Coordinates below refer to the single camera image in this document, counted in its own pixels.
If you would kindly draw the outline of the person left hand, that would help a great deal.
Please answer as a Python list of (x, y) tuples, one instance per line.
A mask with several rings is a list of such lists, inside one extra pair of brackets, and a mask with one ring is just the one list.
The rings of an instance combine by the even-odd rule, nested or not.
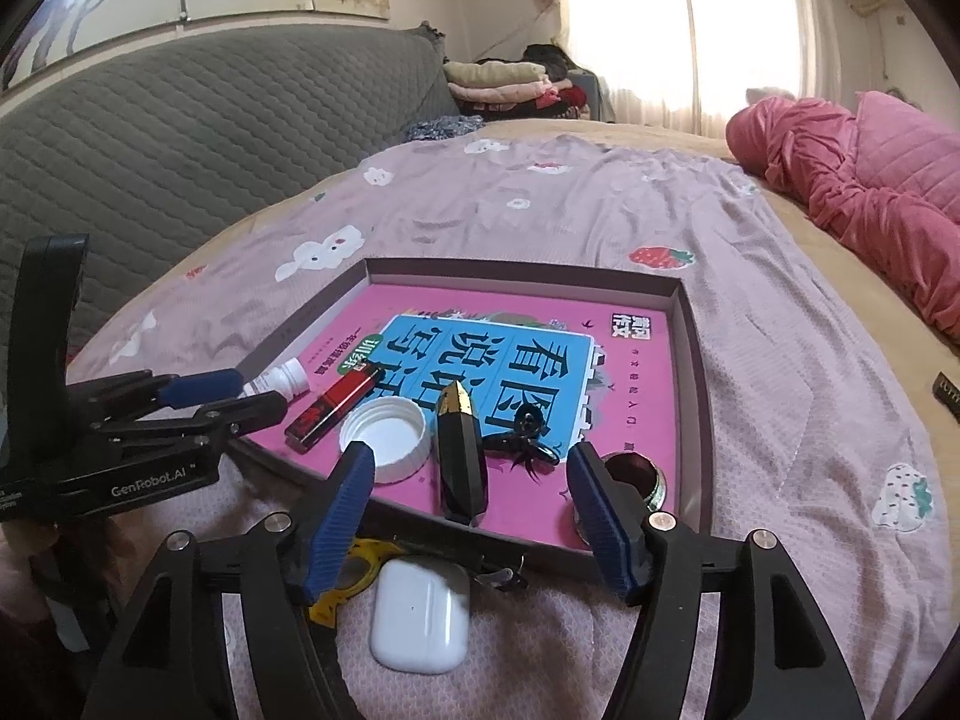
[(114, 610), (109, 518), (82, 518), (63, 527), (2, 523), (2, 613), (34, 624), (49, 616), (49, 600), (96, 614)]

